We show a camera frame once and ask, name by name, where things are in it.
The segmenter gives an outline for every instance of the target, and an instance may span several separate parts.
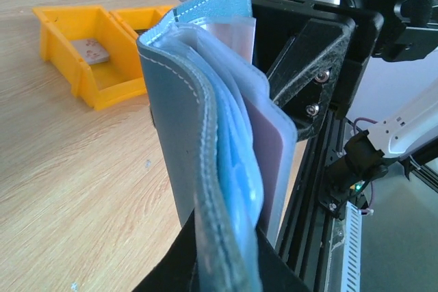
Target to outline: wooden table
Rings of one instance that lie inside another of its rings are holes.
[[[178,1],[0,0],[0,291],[130,291],[180,230],[147,97],[94,111],[39,57],[32,7],[97,3]]]

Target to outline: cable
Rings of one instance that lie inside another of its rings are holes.
[[[372,124],[376,124],[377,121],[373,120],[373,119],[369,119],[369,118],[364,118],[364,117],[359,117],[357,118],[354,122],[353,122],[353,133],[356,135],[357,134],[357,123],[359,121],[366,121]]]
[[[361,186],[361,188],[354,193],[353,195],[351,195],[349,198],[345,199],[344,201],[342,201],[339,206],[337,207],[336,210],[336,214],[339,213],[339,211],[342,209],[342,207],[351,199],[356,198],[357,196],[361,195],[361,193],[363,192],[363,190],[371,183],[371,181],[366,181],[363,183],[363,185]]]
[[[371,213],[371,214],[374,213],[374,210],[371,209],[371,206],[372,206],[373,201],[374,201],[374,184],[373,184],[373,182],[370,183],[370,188],[371,188],[370,201],[368,202],[368,208],[361,210],[363,215],[367,215],[368,213]]]
[[[411,163],[415,167],[415,169],[421,170],[421,165],[412,157],[412,155],[409,155],[409,157],[411,158]]]

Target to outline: metal part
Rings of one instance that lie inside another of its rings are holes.
[[[329,109],[345,118],[383,17],[310,0],[252,3],[257,19],[254,65],[267,74],[271,98],[296,123],[298,139],[314,137]],[[328,80],[316,82],[326,71]],[[318,104],[316,116],[307,113],[309,104]]]
[[[330,204],[328,205],[328,208],[330,209],[330,211],[334,211],[334,210],[336,210],[337,205],[336,205],[335,203],[330,203]]]
[[[346,220],[333,221],[325,291],[360,291],[361,231],[362,215],[347,202]]]
[[[324,70],[316,75],[315,81],[318,83],[324,83],[327,82],[329,78],[330,78],[330,70]]]
[[[316,116],[319,111],[320,111],[320,107],[318,104],[312,104],[312,105],[306,106],[306,112],[310,116]]]
[[[333,156],[328,149],[337,150],[343,122],[328,112],[318,136],[308,141],[276,245],[283,261],[314,292],[324,291],[334,220],[319,205],[318,190]]]

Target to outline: yellow storage box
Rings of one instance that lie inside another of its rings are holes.
[[[173,6],[125,8],[110,11],[111,15],[134,39],[138,38],[141,31],[152,28]]]
[[[34,8],[41,21],[40,54],[51,61],[80,96],[94,109],[104,109],[144,94],[136,41],[101,6]],[[72,45],[93,38],[109,53],[109,60],[89,65]]]

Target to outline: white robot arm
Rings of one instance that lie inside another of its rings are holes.
[[[384,158],[395,158],[435,127],[438,127],[438,79],[392,117],[370,127],[368,139],[376,150],[383,152]]]

